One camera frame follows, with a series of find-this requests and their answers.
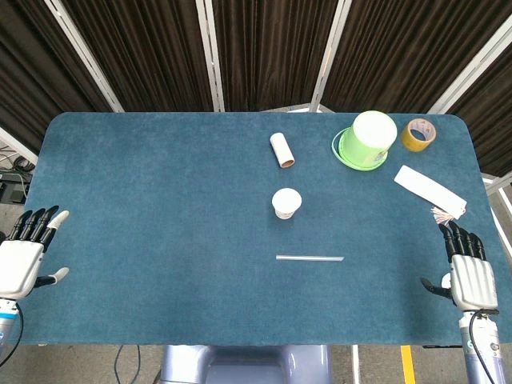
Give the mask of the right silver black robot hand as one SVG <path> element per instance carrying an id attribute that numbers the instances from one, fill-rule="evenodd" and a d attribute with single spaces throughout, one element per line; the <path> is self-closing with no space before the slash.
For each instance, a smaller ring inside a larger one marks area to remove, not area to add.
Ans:
<path id="1" fill-rule="evenodd" d="M 494 271 L 487 261 L 482 240 L 454 222 L 440 224 L 450 267 L 450 286 L 435 286 L 427 278 L 421 284 L 430 293 L 447 298 L 462 312 L 498 312 Z"/>

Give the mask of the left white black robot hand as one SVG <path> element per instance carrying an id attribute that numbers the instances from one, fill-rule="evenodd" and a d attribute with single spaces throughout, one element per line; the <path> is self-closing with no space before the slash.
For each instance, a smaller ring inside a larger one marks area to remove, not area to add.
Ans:
<path id="1" fill-rule="evenodd" d="M 55 234 L 70 215 L 58 209 L 52 206 L 24 212 L 1 243 L 2 299 L 22 299 L 32 290 L 55 285 L 68 275 L 67 267 L 46 276 L 38 274 Z"/>

